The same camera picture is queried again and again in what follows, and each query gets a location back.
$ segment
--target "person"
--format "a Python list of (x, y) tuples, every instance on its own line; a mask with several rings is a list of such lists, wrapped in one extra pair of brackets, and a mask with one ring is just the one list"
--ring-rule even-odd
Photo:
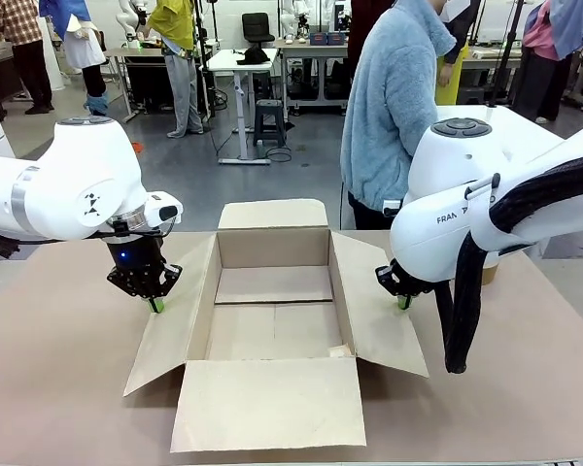
[(341, 145), (341, 172), (357, 229), (388, 229), (385, 200), (408, 190), (412, 156), (438, 119), (436, 58), (454, 39), (438, 15), (446, 0), (398, 0), (365, 41)]
[(145, 36), (155, 29), (162, 36), (162, 54), (173, 90), (174, 131), (166, 136), (183, 138), (203, 134), (203, 124), (197, 106), (197, 75), (192, 56), (194, 50), (193, 0), (157, 0)]
[(34, 0), (0, 0), (0, 33), (13, 44), (17, 73), (32, 97), (27, 115), (54, 110), (38, 15)]
[(54, 31), (63, 41), (69, 66), (82, 70), (86, 87), (85, 107), (92, 115), (104, 117), (108, 114), (108, 94), (100, 65), (106, 57), (86, 2), (41, 0), (39, 12), (42, 17), (51, 17)]
[(456, 44), (444, 57), (438, 58), (437, 105), (456, 105), (463, 61), (468, 55), (468, 30), (477, 18), (480, 3), (481, 0), (471, 0), (468, 7), (447, 23)]
[(554, 121), (566, 89), (572, 54), (583, 47), (583, 0), (546, 0), (527, 18), (512, 110)]
[(394, 0), (352, 0), (352, 25), (348, 38), (348, 63), (354, 76), (359, 66), (362, 46), (382, 13), (392, 7)]

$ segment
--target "yellow jacket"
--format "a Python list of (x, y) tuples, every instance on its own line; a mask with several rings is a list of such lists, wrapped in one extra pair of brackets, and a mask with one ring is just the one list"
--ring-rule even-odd
[(194, 49), (192, 0), (157, 0), (148, 25), (185, 50)]

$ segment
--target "gray pants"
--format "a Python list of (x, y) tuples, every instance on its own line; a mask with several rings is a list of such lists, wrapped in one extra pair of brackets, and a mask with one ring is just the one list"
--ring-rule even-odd
[(203, 124), (198, 114), (196, 91), (196, 68), (194, 59), (181, 58), (175, 54), (164, 56), (168, 78), (173, 89), (177, 128), (168, 133), (169, 138), (183, 138), (187, 131), (202, 131)]

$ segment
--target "black pants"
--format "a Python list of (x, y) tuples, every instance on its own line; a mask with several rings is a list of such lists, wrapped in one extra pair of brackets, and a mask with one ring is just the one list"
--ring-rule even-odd
[(82, 77), (85, 80), (86, 92), (91, 97), (101, 97), (106, 92), (106, 83), (101, 76), (101, 66), (83, 68)]
[(357, 230), (390, 230), (392, 217), (386, 217), (380, 211), (369, 209), (348, 193), (348, 203), (354, 211), (354, 222)]
[(34, 104), (38, 106), (51, 104), (50, 77), (43, 56), (43, 41), (14, 46), (13, 61)]
[(554, 61), (524, 49), (512, 110), (531, 121), (537, 117), (554, 121), (560, 111), (571, 63), (572, 55)]

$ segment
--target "office chair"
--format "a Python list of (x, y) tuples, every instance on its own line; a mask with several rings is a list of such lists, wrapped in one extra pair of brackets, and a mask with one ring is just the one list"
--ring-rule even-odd
[(270, 21), (267, 13), (245, 13), (242, 15), (242, 28), (244, 39), (251, 44), (261, 47), (263, 42), (273, 42), (274, 36), (270, 34)]

